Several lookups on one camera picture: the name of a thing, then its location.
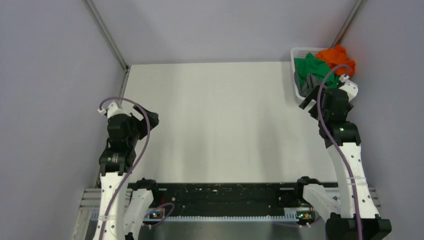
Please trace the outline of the green t shirt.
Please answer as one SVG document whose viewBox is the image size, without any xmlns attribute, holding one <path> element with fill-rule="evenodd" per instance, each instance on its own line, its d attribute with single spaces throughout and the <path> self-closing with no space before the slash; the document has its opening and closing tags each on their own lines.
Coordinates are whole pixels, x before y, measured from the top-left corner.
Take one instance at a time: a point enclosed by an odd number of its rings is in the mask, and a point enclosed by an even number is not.
<svg viewBox="0 0 424 240">
<path fill-rule="evenodd" d="M 305 58 L 295 57 L 294 59 L 295 72 L 298 72 L 301 83 L 306 78 L 308 73 L 313 74 L 320 79 L 320 82 L 332 69 L 323 60 L 317 59 L 312 53 L 307 53 Z"/>
</svg>

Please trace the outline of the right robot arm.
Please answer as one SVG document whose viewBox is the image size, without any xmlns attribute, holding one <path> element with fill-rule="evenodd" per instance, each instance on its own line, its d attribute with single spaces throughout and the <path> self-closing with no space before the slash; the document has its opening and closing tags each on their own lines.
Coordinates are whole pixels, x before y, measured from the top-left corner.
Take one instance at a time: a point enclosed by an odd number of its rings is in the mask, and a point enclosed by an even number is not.
<svg viewBox="0 0 424 240">
<path fill-rule="evenodd" d="M 352 110 L 348 93 L 341 89 L 316 86 L 300 104 L 318 121 L 335 169 L 340 199 L 331 197 L 319 180 L 303 176 L 296 182 L 293 200 L 299 206 L 311 205 L 325 222 L 329 240 L 383 240 L 392 232 L 374 204 L 362 164 L 358 127 L 347 120 Z"/>
</svg>

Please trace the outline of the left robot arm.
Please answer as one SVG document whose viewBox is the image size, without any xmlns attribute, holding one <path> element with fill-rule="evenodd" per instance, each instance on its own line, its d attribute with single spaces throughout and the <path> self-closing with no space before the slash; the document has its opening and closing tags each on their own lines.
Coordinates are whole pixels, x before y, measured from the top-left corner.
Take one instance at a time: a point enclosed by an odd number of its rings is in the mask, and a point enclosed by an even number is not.
<svg viewBox="0 0 424 240">
<path fill-rule="evenodd" d="M 106 147 L 99 158 L 101 195 L 95 240 L 135 240 L 139 236 L 143 217 L 149 207 L 160 202 L 160 193 L 154 188 L 141 187 L 125 212 L 131 168 L 135 165 L 136 145 L 159 124 L 159 115 L 141 107 L 134 109 L 144 118 L 112 102 L 98 112 L 107 117 Z"/>
</svg>

